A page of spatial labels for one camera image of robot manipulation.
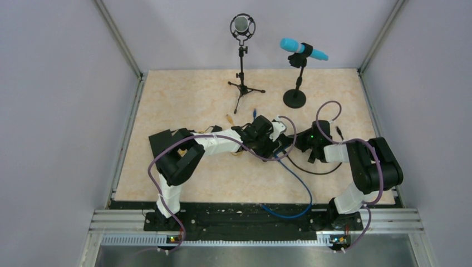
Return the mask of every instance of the round black base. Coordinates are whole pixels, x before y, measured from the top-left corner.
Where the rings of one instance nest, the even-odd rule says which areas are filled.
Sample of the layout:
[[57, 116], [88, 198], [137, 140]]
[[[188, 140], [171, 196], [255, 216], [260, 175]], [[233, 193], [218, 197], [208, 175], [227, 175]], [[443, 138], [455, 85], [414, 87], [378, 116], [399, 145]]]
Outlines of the round black base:
[[301, 108], [307, 102], [307, 97], [302, 91], [290, 89], [283, 94], [283, 102], [291, 108]]

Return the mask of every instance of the blue cable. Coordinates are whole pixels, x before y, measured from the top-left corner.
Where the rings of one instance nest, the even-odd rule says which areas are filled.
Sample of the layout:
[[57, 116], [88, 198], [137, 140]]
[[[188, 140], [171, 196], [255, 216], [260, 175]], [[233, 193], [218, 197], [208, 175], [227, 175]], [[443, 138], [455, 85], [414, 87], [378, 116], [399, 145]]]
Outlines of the blue cable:
[[293, 216], [285, 216], [285, 215], [278, 214], [278, 213], [276, 213], [276, 212], [270, 210], [270, 209], [269, 209], [268, 207], [266, 207], [265, 205], [261, 205], [261, 207], [262, 207], [265, 211], [267, 211], [268, 213], [270, 213], [270, 214], [272, 214], [272, 215], [274, 215], [274, 216], [276, 216], [276, 217], [280, 217], [280, 218], [283, 218], [283, 219], [296, 219], [296, 218], [298, 218], [298, 217], [303, 216], [305, 213], [307, 213], [307, 212], [311, 209], [311, 206], [313, 205], [313, 196], [311, 195], [311, 192], [310, 192], [308, 186], [303, 182], [302, 179], [300, 179], [300, 177], [298, 177], [297, 174], [295, 174], [295, 172], [293, 172], [291, 169], [289, 169], [289, 168], [288, 168], [284, 163], [282, 163], [280, 160], [278, 160], [278, 162], [279, 162], [280, 164], [282, 164], [282, 166], [283, 166], [287, 171], [289, 171], [291, 174], [293, 174], [293, 176], [295, 176], [295, 178], [297, 178], [298, 181], [300, 181], [300, 182], [302, 183], [302, 185], [307, 189], [308, 194], [310, 195], [310, 203], [308, 204], [307, 208], [306, 208], [304, 211], [302, 211], [300, 214], [293, 215]]

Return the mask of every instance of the silver microphone head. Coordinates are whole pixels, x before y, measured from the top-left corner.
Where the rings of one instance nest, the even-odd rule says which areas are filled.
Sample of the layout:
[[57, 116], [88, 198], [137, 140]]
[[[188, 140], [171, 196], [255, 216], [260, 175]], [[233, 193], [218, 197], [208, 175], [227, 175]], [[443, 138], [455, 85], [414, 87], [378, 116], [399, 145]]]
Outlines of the silver microphone head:
[[246, 16], [238, 16], [234, 20], [234, 28], [238, 32], [245, 32], [249, 28], [249, 20]]

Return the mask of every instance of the black stand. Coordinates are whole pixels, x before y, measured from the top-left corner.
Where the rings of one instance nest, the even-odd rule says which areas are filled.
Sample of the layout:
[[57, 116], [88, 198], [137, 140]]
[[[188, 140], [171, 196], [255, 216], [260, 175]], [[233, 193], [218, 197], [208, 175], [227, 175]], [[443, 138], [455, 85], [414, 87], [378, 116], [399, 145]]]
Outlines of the black stand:
[[265, 93], [266, 91], [265, 90], [259, 90], [259, 89], [254, 89], [254, 88], [249, 88], [247, 87], [246, 85], [244, 85], [244, 72], [243, 72], [243, 57], [244, 57], [244, 53], [248, 53], [248, 47], [246, 46], [246, 48], [243, 48], [242, 46], [239, 47], [239, 61], [241, 63], [241, 72], [240, 73], [236, 73], [236, 78], [239, 78], [241, 80], [241, 84], [240, 85], [237, 85], [236, 83], [232, 83], [232, 82], [228, 82], [229, 85], [234, 85], [238, 88], [239, 90], [239, 97], [238, 97], [238, 102], [236, 103], [236, 108], [234, 109], [234, 114], [236, 114], [236, 112], [238, 111], [238, 105], [239, 105], [239, 100], [241, 99], [241, 97], [251, 93], [252, 91], [256, 91], [256, 92], [261, 92], [261, 93]]
[[309, 44], [302, 43], [305, 46], [303, 53], [294, 53], [288, 57], [290, 65], [295, 68], [302, 68], [300, 75], [295, 83], [295, 89], [290, 89], [283, 94], [283, 102], [285, 105], [291, 108], [301, 108], [307, 102], [307, 97], [300, 91], [300, 86], [303, 82], [303, 70], [307, 66], [307, 57], [309, 57], [313, 51], [313, 47]]

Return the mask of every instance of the wooden table surface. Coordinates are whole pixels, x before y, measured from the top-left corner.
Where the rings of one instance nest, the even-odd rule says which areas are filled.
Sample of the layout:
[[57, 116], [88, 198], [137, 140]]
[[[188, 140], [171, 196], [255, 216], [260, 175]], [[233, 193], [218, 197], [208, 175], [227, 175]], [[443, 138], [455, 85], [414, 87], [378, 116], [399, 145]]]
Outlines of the wooden table surface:
[[[301, 90], [307, 103], [299, 109], [287, 107], [282, 97], [294, 88], [298, 69], [247, 70], [245, 84], [266, 90], [244, 96], [238, 113], [233, 114], [238, 90], [228, 81], [238, 83], [237, 70], [150, 71], [141, 97], [131, 134], [125, 162], [115, 195], [117, 201], [155, 201], [158, 191], [150, 181], [147, 167], [153, 159], [148, 137], [167, 129], [188, 128], [204, 131], [219, 125], [228, 129], [231, 115], [236, 125], [252, 122], [253, 109], [258, 115], [272, 120], [276, 115], [291, 118], [297, 131], [309, 128], [317, 109], [328, 100], [337, 100], [343, 112], [338, 125], [345, 138], [369, 139], [375, 136], [355, 69], [305, 70]], [[320, 119], [330, 120], [337, 113], [336, 105], [328, 105]], [[286, 134], [292, 134], [288, 127]], [[340, 138], [331, 127], [335, 140]], [[291, 158], [300, 167], [314, 172], [328, 171], [336, 164], [307, 162], [309, 151], [294, 149]], [[343, 164], [329, 175], [316, 176], [297, 170], [282, 160], [308, 185], [314, 203], [328, 203], [341, 194], [352, 182], [349, 164]], [[153, 174], [158, 176], [153, 167]], [[193, 176], [184, 184], [181, 201], [186, 202], [254, 202], [254, 203], [307, 203], [306, 189], [277, 162], [262, 162], [249, 153], [234, 156], [230, 153], [204, 157]], [[381, 204], [393, 204], [391, 191], [385, 192]]]

